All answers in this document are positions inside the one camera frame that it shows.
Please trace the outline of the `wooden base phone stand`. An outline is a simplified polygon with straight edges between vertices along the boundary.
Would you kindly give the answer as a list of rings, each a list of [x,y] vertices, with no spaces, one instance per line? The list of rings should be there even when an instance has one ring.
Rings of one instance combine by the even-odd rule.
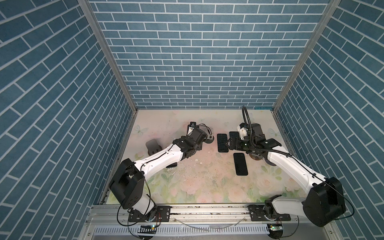
[[[255,161],[261,161],[264,159],[264,157],[260,154],[254,154],[254,153],[250,153],[249,156],[255,160]]]

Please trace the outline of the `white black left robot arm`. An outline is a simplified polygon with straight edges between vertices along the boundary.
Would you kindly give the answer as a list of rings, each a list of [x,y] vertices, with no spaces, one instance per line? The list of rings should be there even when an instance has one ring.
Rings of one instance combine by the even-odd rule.
[[[175,167],[178,162],[200,151],[203,143],[211,144],[214,139],[212,132],[206,133],[199,126],[189,127],[185,136],[173,140],[163,150],[151,152],[149,157],[135,162],[123,160],[109,183],[109,189],[124,210],[133,208],[148,215],[156,204],[143,193],[147,179],[165,168]]]

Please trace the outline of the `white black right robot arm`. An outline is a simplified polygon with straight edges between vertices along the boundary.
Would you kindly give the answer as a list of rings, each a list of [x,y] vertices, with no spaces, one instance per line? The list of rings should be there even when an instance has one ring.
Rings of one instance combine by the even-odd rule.
[[[306,194],[304,198],[288,199],[275,195],[265,200],[264,213],[267,218],[275,220],[279,215],[296,215],[323,227],[346,212],[346,199],[338,179],[317,173],[296,159],[277,140],[266,139],[259,124],[240,124],[238,133],[238,137],[227,140],[229,150],[243,151],[279,167]]]

